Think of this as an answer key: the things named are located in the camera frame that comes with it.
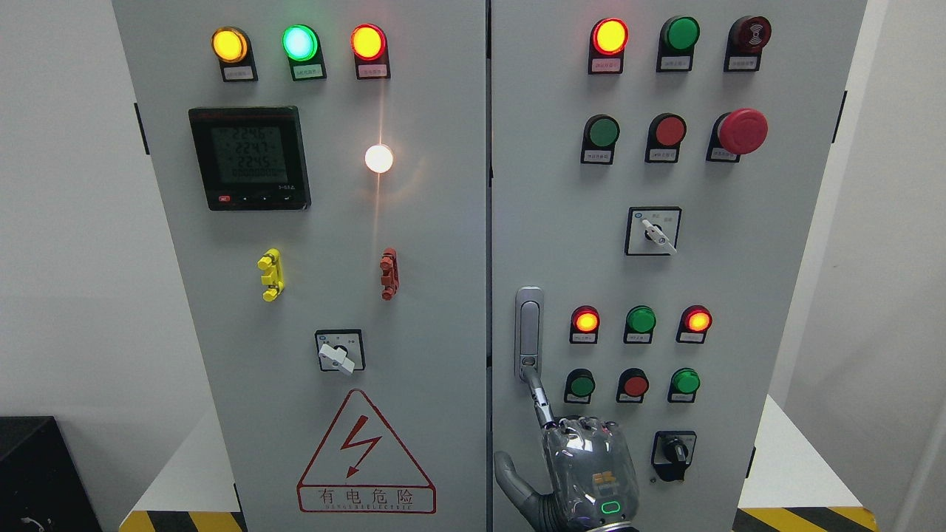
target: green push button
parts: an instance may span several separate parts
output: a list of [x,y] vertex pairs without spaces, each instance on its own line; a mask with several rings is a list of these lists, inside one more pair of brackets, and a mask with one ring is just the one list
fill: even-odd
[[617,501],[608,501],[601,504],[601,513],[612,514],[621,511],[621,503]]
[[610,146],[618,141],[618,122],[610,116],[602,116],[588,129],[588,140],[599,148]]
[[693,17],[676,17],[664,26],[663,42],[678,52],[689,50],[699,39],[700,25]]
[[700,388],[700,376],[692,369],[681,369],[674,373],[670,384],[681,394],[692,394]]
[[571,382],[570,388],[575,397],[586,398],[594,392],[594,380],[590,377],[579,377]]
[[627,313],[627,326],[634,332],[650,332],[657,325],[657,317],[650,307],[634,307]]

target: illuminated light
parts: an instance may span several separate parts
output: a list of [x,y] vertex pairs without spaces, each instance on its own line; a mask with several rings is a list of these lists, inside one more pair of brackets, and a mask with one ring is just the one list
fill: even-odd
[[627,46],[627,24],[621,19],[604,19],[594,27],[591,41],[598,53],[613,56]]
[[618,513],[621,511],[621,503],[617,501],[608,501],[601,504],[601,512],[605,514]]
[[694,310],[687,314],[686,324],[693,332],[703,332],[712,325],[712,317],[705,310]]
[[250,51],[246,35],[235,27],[218,28],[210,39],[210,45],[223,62],[241,62]]
[[360,59],[374,61],[381,57],[387,45],[384,32],[373,24],[362,24],[352,31],[352,51]]
[[598,314],[590,310],[583,310],[575,317],[575,328],[582,332],[591,332],[598,328]]
[[374,173],[384,173],[394,164],[394,152],[387,144],[375,144],[364,153],[364,164]]
[[308,61],[319,51],[319,39],[311,27],[297,24],[283,32],[283,49],[293,61]]

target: green indicator light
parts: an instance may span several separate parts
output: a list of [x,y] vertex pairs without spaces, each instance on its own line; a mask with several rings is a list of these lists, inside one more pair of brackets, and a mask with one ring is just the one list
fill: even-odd
[[618,140],[618,123],[612,118],[599,118],[591,124],[588,131],[588,140],[598,147],[605,147],[614,144]]
[[602,503],[601,512],[606,514],[618,513],[621,511],[621,503],[617,501],[608,501]]
[[579,377],[571,382],[570,388],[572,395],[579,398],[586,398],[594,391],[594,381],[588,377]]
[[678,52],[689,50],[700,38],[700,25],[692,17],[673,19],[663,32],[663,41]]
[[700,376],[692,369],[681,369],[671,379],[674,389],[681,394],[691,394],[700,389]]
[[311,27],[297,24],[283,32],[283,49],[294,61],[308,61],[319,51],[319,40]]
[[634,332],[650,332],[657,324],[657,317],[650,307],[634,307],[627,313],[627,326]]

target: lcd display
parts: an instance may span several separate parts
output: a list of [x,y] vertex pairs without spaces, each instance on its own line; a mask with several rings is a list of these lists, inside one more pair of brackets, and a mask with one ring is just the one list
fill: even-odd
[[211,128],[221,183],[288,183],[278,127]]

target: red push button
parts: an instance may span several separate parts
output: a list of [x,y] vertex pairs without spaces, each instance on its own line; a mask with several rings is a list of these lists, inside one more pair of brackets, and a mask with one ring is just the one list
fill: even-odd
[[679,116],[667,116],[657,124],[657,142],[662,146],[676,146],[687,134],[687,125]]
[[632,398],[642,397],[650,389],[650,383],[641,376],[631,377],[624,383],[624,393]]
[[719,143],[726,151],[746,155],[759,149],[768,135],[765,115],[743,108],[730,113],[719,125]]
[[732,25],[729,39],[742,53],[758,54],[762,52],[772,38],[772,23],[765,17],[743,17]]

